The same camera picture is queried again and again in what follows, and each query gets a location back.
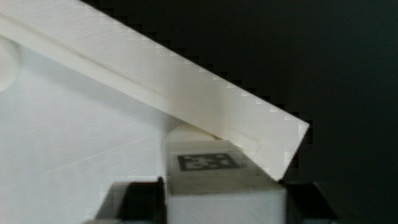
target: white surface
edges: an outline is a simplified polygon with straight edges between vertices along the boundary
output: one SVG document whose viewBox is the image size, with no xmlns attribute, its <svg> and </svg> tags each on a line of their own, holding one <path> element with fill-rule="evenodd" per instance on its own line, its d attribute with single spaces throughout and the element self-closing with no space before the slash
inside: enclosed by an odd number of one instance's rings
<svg viewBox="0 0 398 224">
<path fill-rule="evenodd" d="M 16 43 L 0 36 L 0 92 L 9 88 L 20 73 L 20 51 Z"/>
<path fill-rule="evenodd" d="M 0 224 L 84 224 L 110 186 L 164 173 L 181 122 L 25 48 L 21 60 L 0 93 Z"/>
<path fill-rule="evenodd" d="M 167 144 L 169 223 L 284 224 L 286 190 L 226 141 Z M 178 155 L 228 153 L 240 168 L 183 171 Z"/>
<path fill-rule="evenodd" d="M 228 139 L 281 179 L 308 123 L 78 0 L 2 0 L 0 34 Z"/>
</svg>

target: qr-like marker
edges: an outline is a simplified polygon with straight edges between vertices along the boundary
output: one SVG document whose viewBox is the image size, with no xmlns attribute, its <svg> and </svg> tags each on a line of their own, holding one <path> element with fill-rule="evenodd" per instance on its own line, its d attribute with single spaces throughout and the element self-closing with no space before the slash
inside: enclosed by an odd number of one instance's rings
<svg viewBox="0 0 398 224">
<path fill-rule="evenodd" d="M 181 171 L 201 171 L 240 168 L 228 153 L 196 154 L 178 156 Z"/>
</svg>

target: black background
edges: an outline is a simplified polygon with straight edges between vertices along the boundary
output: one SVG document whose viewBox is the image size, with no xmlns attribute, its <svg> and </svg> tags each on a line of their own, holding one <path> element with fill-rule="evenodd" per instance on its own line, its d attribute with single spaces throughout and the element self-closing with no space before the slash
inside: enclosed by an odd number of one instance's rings
<svg viewBox="0 0 398 224">
<path fill-rule="evenodd" d="M 398 1 L 85 0 L 309 123 L 284 181 L 398 223 Z"/>
</svg>

